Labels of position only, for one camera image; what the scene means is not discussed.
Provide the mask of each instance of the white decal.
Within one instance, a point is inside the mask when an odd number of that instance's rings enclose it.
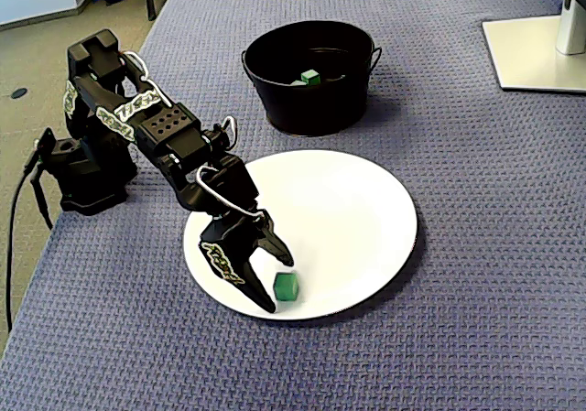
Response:
[[[63,95],[63,109],[71,119],[75,111],[75,99],[77,98],[77,90],[69,80],[65,82],[65,95]]]
[[[99,106],[95,111],[95,116],[110,130],[121,135],[128,141],[135,142],[135,129],[128,124],[120,123],[116,115],[106,111],[102,106]]]
[[[213,267],[220,271],[224,280],[228,280],[235,285],[243,285],[246,283],[234,272],[230,260],[228,260],[226,254],[223,253],[223,249],[220,245],[202,242],[201,247],[207,251],[207,255],[210,257]]]
[[[157,104],[161,101],[161,97],[157,91],[146,91],[139,93],[130,102],[121,104],[114,110],[115,115],[123,123],[127,122],[137,112],[148,109],[153,104]]]

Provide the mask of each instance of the white monitor base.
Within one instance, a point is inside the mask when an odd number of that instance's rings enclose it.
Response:
[[[556,50],[560,16],[484,22],[484,34],[505,90],[586,92],[586,54]]]

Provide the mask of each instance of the black bucket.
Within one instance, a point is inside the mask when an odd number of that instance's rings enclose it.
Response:
[[[264,34],[243,52],[242,62],[274,127],[319,136],[360,120],[368,79],[380,56],[381,49],[360,28],[310,20]],[[320,84],[290,85],[307,70],[319,73]]]

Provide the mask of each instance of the black cable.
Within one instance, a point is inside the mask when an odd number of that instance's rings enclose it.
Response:
[[[49,207],[47,206],[47,200],[45,199],[43,188],[40,185],[40,177],[43,174],[43,171],[45,171],[43,165],[37,164],[33,173],[33,179],[30,180],[30,185],[33,186],[33,191],[35,191],[38,210],[40,211],[41,216],[43,216],[43,219],[45,219],[45,223],[47,224],[49,230],[52,230],[53,223],[51,223],[51,218],[49,217]]]
[[[8,246],[7,246],[7,258],[6,258],[6,325],[8,326],[8,333],[12,330],[12,314],[10,308],[10,280],[12,279],[12,238],[15,229],[15,213],[16,213],[16,203],[18,202],[18,195],[20,194],[20,190],[22,189],[25,180],[27,180],[28,173],[22,175],[22,178],[18,182],[16,186],[15,194],[12,198],[12,206],[10,207],[10,224],[8,226]]]

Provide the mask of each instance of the white plate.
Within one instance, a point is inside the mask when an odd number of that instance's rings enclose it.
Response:
[[[417,215],[407,190],[373,162],[340,152],[302,150],[247,165],[260,191],[259,208],[275,221],[293,268],[258,248],[250,262],[275,300],[276,272],[297,273],[296,301],[268,313],[217,277],[198,248],[211,217],[193,212],[185,227],[185,258],[193,277],[228,308],[264,319],[298,320],[354,306],[384,287],[415,244]]]

